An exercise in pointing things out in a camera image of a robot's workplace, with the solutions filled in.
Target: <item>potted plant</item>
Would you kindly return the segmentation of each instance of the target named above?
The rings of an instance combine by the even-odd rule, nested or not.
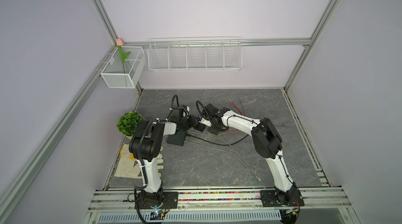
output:
[[[119,118],[117,128],[124,134],[124,136],[131,140],[137,129],[138,123],[142,120],[144,120],[144,118],[138,111],[126,112]]]

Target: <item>black cable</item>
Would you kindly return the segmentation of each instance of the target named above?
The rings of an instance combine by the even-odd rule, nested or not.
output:
[[[292,185],[294,185],[294,186],[297,188],[295,182],[292,182],[292,181],[289,179],[290,175],[287,174],[286,169],[285,169],[285,165],[284,165],[283,162],[282,162],[282,157],[283,157],[283,156],[282,156],[282,155],[278,155],[278,154],[276,154],[276,153],[275,153],[275,155],[277,155],[277,156],[279,157],[279,160],[281,161],[281,164],[282,164],[283,169],[284,169],[284,171],[285,171],[286,178],[289,180],[290,183],[292,183]]]
[[[256,122],[254,122],[254,120],[249,120],[249,119],[247,119],[247,118],[243,118],[243,117],[240,117],[240,116],[237,116],[237,115],[229,116],[229,117],[226,119],[226,124],[227,124],[227,125],[229,125],[228,120],[229,120],[230,117],[242,118],[242,119],[244,119],[244,120],[250,121],[251,123],[254,123],[254,124],[258,125]]]
[[[172,103],[170,104],[170,112],[169,112],[169,115],[166,117],[167,119],[169,119],[170,116],[172,115],[174,98],[176,98],[177,106],[179,106],[179,105],[178,105],[178,96],[177,96],[177,94],[174,94],[173,97],[172,97]]]
[[[230,144],[230,145],[214,143],[214,142],[211,142],[211,141],[207,141],[207,140],[205,140],[205,139],[203,139],[203,138],[200,138],[200,137],[197,137],[197,136],[193,136],[193,135],[188,134],[188,133],[186,134],[186,136],[193,137],[193,138],[197,138],[197,139],[199,139],[199,140],[202,140],[202,141],[205,141],[205,142],[214,144],[214,145],[218,145],[218,146],[230,146],[230,145],[234,145],[234,144],[239,143],[240,141],[244,140],[244,139],[245,139],[247,136],[249,136],[249,135],[244,136],[244,137],[241,138],[239,141],[236,141],[236,142],[234,142],[233,144]]]
[[[141,213],[139,212],[138,204],[137,204],[137,189],[136,189],[136,188],[134,188],[134,201],[135,201],[134,207],[135,207],[135,209],[137,210],[137,215],[138,215],[139,219],[141,220],[141,222],[142,222],[143,224],[148,224],[148,222],[146,222],[146,221],[144,220],[144,218],[142,217]]]
[[[137,187],[138,189],[144,189],[147,185],[148,185],[148,177],[147,177],[147,173],[146,173],[146,169],[144,167],[144,160],[141,157],[141,147],[142,147],[142,142],[145,138],[145,135],[148,134],[148,129],[149,127],[152,125],[153,122],[158,122],[157,120],[151,120],[147,123],[147,125],[144,128],[144,131],[141,134],[141,138],[139,139],[139,143],[138,143],[138,150],[137,150],[137,157],[139,162],[141,163],[142,166],[142,176],[144,177],[144,183],[145,185],[142,187]]]

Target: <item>white wire shelf basket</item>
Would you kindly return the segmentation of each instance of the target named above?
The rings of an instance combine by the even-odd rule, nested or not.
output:
[[[124,53],[131,52],[124,64],[116,48],[100,74],[110,88],[135,88],[146,63],[144,50],[141,46],[121,46],[121,49]]]
[[[168,41],[149,40],[151,71],[223,71],[242,68],[240,39]]]

